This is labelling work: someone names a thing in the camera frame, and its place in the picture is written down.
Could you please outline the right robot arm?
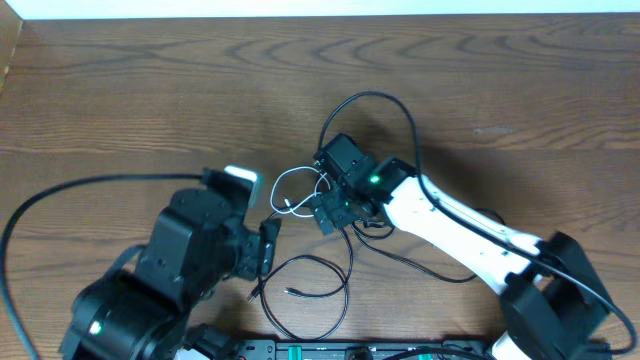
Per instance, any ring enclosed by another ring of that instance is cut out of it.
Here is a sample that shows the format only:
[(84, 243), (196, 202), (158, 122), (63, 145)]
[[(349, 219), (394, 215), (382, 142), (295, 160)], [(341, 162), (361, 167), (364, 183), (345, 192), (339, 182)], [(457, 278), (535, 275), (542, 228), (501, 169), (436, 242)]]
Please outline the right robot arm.
[(494, 359), (597, 359), (610, 348), (591, 337), (608, 316), (609, 295), (579, 243), (511, 229), (441, 192), (415, 167), (364, 154), (345, 134), (314, 155), (332, 182), (313, 201), (323, 232), (376, 220), (451, 256), (499, 297), (505, 333)]

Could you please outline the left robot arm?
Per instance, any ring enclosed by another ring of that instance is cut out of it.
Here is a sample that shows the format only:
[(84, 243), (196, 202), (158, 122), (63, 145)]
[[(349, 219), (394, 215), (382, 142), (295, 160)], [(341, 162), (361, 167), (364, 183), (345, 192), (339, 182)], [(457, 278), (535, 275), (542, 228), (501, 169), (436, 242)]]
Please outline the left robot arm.
[(193, 308), (225, 277), (270, 272), (281, 222), (256, 232), (247, 200), (213, 189), (176, 192), (159, 214), (133, 271), (115, 262), (72, 306), (60, 346), (66, 359), (171, 359)]

